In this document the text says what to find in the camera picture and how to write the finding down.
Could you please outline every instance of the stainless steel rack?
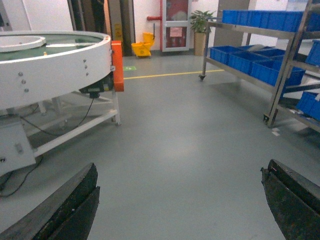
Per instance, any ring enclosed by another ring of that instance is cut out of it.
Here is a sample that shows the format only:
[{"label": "stainless steel rack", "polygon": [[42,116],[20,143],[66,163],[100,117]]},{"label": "stainless steel rack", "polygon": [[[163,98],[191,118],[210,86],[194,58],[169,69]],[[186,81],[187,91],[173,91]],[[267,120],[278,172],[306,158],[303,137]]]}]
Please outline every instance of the stainless steel rack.
[{"label": "stainless steel rack", "polygon": [[[301,46],[302,40],[305,39],[319,39],[320,31],[305,31],[307,29],[311,14],[317,12],[320,13],[320,0],[308,0],[303,17],[297,32],[287,32],[279,31],[258,27],[250,27],[243,25],[233,25],[226,24],[221,22],[208,21],[206,23],[206,37],[205,37],[205,49],[203,55],[203,67],[202,74],[199,75],[200,79],[203,81],[206,77],[206,68],[207,63],[213,64],[221,69],[224,69],[227,72],[234,74],[235,76],[246,80],[270,93],[272,97],[269,102],[268,112],[264,114],[263,121],[271,127],[276,119],[278,110],[288,113],[290,116],[298,119],[307,126],[313,128],[314,130],[320,132],[320,123],[314,119],[309,119],[301,114],[295,109],[291,109],[287,106],[280,105],[280,99],[282,98],[282,93],[292,93],[300,92],[305,90],[319,89],[320,81],[317,83],[311,84],[301,84],[298,86],[287,86],[286,81],[290,78],[293,67],[298,67],[311,71],[314,73],[320,73],[320,68],[318,66],[313,66],[304,62],[307,56],[298,54],[299,48]],[[268,37],[276,37],[279,39],[288,39],[288,44],[286,47],[285,55],[283,58],[282,66],[279,71],[279,75],[276,81],[275,86],[271,86],[267,83],[262,82],[261,80],[249,76],[241,71],[238,71],[228,65],[225,65],[221,62],[215,61],[208,57],[208,45],[209,45],[209,36],[210,28],[221,28],[226,30],[238,31],[248,33],[246,44],[249,45],[251,34],[263,35]]]}]

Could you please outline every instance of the blue crate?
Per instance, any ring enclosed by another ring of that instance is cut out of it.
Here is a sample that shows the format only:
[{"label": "blue crate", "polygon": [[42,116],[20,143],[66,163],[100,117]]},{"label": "blue crate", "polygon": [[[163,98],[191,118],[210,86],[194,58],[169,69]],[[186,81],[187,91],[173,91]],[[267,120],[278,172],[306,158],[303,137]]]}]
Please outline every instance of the blue crate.
[{"label": "blue crate", "polygon": [[[281,64],[281,61],[273,60],[255,62],[252,65],[251,76],[267,84],[275,86],[280,72]],[[292,86],[301,84],[301,80],[305,72],[306,71],[301,68],[294,67],[290,78],[286,82],[286,85]]]},{"label": "blue crate", "polygon": [[317,95],[318,94],[314,92],[307,92],[307,91],[303,92],[302,97],[300,98],[300,101],[295,107],[301,110],[302,112],[304,112],[305,114],[308,114],[311,116],[312,114],[311,110],[315,102],[317,102],[315,100]]},{"label": "blue crate", "polygon": [[259,51],[255,51],[255,54],[259,54],[265,57],[269,57],[269,58],[273,58],[273,57],[284,57],[284,55],[286,54],[285,50],[281,50],[281,49],[277,49],[277,48],[273,48],[273,49],[263,49],[263,50],[259,50]]},{"label": "blue crate", "polygon": [[237,10],[223,10],[222,22],[224,24],[237,24],[238,11]]},{"label": "blue crate", "polygon": [[[255,45],[247,45],[247,46],[237,46],[238,49],[241,49],[243,51],[247,51],[249,48],[253,47]],[[265,46],[263,49],[274,49],[271,46]]]},{"label": "blue crate", "polygon": [[250,11],[248,26],[266,29],[268,27],[270,11]]},{"label": "blue crate", "polygon": [[237,13],[237,25],[248,26],[250,23],[251,11],[248,10],[239,10]]},{"label": "blue crate", "polygon": [[314,104],[311,108],[310,116],[320,121],[320,102],[319,101],[314,100]]},{"label": "blue crate", "polygon": [[230,54],[228,65],[245,74],[250,74],[254,62],[266,60],[268,60],[268,58],[265,56],[257,55],[247,51],[238,52]]},{"label": "blue crate", "polygon": [[320,66],[320,41],[319,40],[313,41],[313,46],[305,62],[307,64]]},{"label": "blue crate", "polygon": [[272,56],[272,57],[270,57],[272,60],[274,60],[274,61],[283,61],[284,60],[284,55],[282,55],[282,56]]},{"label": "blue crate", "polygon": [[312,13],[306,30],[310,32],[320,31],[320,14]]},{"label": "blue crate", "polygon": [[266,28],[285,32],[296,32],[302,16],[302,11],[271,11]]},{"label": "blue crate", "polygon": [[210,58],[227,65],[229,62],[229,54],[241,51],[242,50],[234,46],[214,46],[210,47]]},{"label": "blue crate", "polygon": [[[223,10],[222,22],[285,32],[297,32],[303,11]],[[307,31],[320,31],[320,14],[312,13]]]}]

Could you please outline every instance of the doorway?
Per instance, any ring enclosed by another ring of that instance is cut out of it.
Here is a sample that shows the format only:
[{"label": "doorway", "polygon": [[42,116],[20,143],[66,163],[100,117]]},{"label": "doorway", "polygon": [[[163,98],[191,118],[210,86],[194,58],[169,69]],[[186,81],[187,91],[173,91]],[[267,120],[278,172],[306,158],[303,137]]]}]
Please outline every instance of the doorway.
[{"label": "doorway", "polygon": [[133,55],[133,0],[68,0],[68,4],[74,30],[108,34],[122,41],[123,56]]},{"label": "doorway", "polygon": [[[217,17],[222,18],[223,10],[248,10],[249,3],[250,0],[219,0]],[[243,32],[216,28],[213,45],[238,47],[242,45],[243,37]]]}]

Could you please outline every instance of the red pipe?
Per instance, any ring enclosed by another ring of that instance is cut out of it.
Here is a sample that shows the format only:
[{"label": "red pipe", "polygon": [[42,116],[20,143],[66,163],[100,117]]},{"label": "red pipe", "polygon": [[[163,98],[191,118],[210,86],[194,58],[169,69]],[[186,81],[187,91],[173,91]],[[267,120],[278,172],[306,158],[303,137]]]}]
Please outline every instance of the red pipe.
[{"label": "red pipe", "polygon": [[148,21],[162,20],[162,16],[147,16],[146,19]]}]

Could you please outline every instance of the floor marking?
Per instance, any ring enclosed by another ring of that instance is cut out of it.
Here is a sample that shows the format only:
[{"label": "floor marking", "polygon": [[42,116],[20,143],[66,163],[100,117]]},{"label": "floor marking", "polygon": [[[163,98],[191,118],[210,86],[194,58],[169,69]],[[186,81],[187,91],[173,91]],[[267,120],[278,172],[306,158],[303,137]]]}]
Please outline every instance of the floor marking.
[{"label": "floor marking", "polygon": [[[208,70],[206,73],[216,73],[223,72],[223,69],[218,70]],[[159,75],[148,75],[148,76],[131,76],[125,77],[124,80],[129,79],[146,79],[146,78],[156,78],[156,77],[166,77],[166,76],[177,76],[177,75],[187,75],[187,74],[202,74],[202,71],[189,71],[189,72],[178,72],[178,73],[168,73],[168,74],[159,74]]]},{"label": "floor marking", "polygon": [[124,66],[123,71],[134,71],[137,70],[136,66]]},{"label": "floor marking", "polygon": [[272,133],[277,137],[280,136],[280,134],[277,131],[273,131]]}]

